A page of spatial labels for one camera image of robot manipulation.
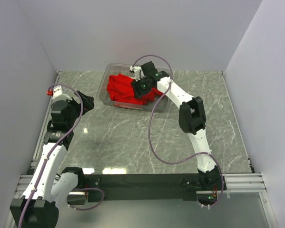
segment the wall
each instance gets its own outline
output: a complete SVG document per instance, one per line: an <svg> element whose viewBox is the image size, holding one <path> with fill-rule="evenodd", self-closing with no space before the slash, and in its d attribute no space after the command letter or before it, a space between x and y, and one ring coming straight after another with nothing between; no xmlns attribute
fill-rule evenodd
<svg viewBox="0 0 285 228"><path fill-rule="evenodd" d="M285 0L264 0L227 70L243 138L285 228Z"/></svg>
<svg viewBox="0 0 285 228"><path fill-rule="evenodd" d="M174 69L225 70L261 0L18 2L56 70L103 70L145 54Z"/></svg>
<svg viewBox="0 0 285 228"><path fill-rule="evenodd" d="M55 71L15 0L0 0L0 228L31 162Z"/></svg>

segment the red fabric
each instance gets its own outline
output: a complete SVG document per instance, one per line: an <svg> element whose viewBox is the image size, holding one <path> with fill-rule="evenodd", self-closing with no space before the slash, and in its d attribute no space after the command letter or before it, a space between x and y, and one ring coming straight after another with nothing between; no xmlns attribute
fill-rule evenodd
<svg viewBox="0 0 285 228"><path fill-rule="evenodd" d="M124 103L146 105L148 101L154 101L155 95L161 96L162 92L152 88L151 92L144 95L140 99L134 97L134 90L131 86L132 78L119 74L110 75L108 78L107 91L112 101L119 101Z"/></svg>

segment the red towel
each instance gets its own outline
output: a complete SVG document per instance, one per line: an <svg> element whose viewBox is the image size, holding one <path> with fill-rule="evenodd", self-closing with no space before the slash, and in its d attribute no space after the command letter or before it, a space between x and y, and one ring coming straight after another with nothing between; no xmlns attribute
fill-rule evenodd
<svg viewBox="0 0 285 228"><path fill-rule="evenodd" d="M110 75L108 78L107 87L110 99L112 101L146 105L148 101L154 101L155 95L162 95L162 92L152 88L151 92L144 95L142 98L136 99L134 97L134 90L131 86L132 81L132 78L122 74Z"/></svg>

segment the gray plastic tray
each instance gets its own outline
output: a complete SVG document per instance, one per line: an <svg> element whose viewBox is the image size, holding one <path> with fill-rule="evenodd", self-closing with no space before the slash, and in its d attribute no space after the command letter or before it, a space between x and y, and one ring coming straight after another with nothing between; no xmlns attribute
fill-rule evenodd
<svg viewBox="0 0 285 228"><path fill-rule="evenodd" d="M134 78L134 74L129 72L130 66L131 65L119 64L119 63L108 64L108 66L106 67L106 70L104 72L103 78L101 80L98 92L97 92L97 98L103 104L108 105L108 106L114 106L114 107L118 107L118 108L128 108L128 109L135 109L135 110L142 110L142 111L150 112L150 111L152 111L155 102L159 99L159 96L155 96L155 101L148 102L147 105L138 105L138 104L130 104L130 103L112 101L109 97L109 94L107 92L109 76L110 75L123 74L123 75L129 76L131 78ZM169 70L167 70L167 69L158 68L158 71L162 71L162 70L169 73ZM167 108L168 102L169 102L169 99L167 97L164 97L159 102L155 111L156 112L163 112Z"/></svg>

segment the clear plastic container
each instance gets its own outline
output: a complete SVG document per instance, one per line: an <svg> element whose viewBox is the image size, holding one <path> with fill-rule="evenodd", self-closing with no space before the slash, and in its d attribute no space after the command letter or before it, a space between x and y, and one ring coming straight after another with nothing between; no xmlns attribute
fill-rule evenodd
<svg viewBox="0 0 285 228"><path fill-rule="evenodd" d="M112 101L109 97L109 94L107 91L109 76L110 75L123 74L123 75L129 76L131 78L134 78L134 74L129 72L130 66L131 65L119 64L119 63L108 64L108 66L106 67L106 70L104 72L103 78L101 80L100 87L99 87L98 92L97 92L97 98L98 98L98 100L102 101L103 104L108 105L108 106L114 106L114 107L118 107L118 108L128 108L128 109L135 109L135 110L142 110L142 111L150 112L150 111L152 111L155 102L159 99L159 96L155 96L155 100L153 102L148 102L147 105L138 105L138 104L130 104L130 103ZM162 71L162 70L169 73L169 70L158 68L158 71ZM168 103L169 103L169 99L167 97L164 97L159 102L155 111L156 112L163 112L164 110L166 110Z"/></svg>

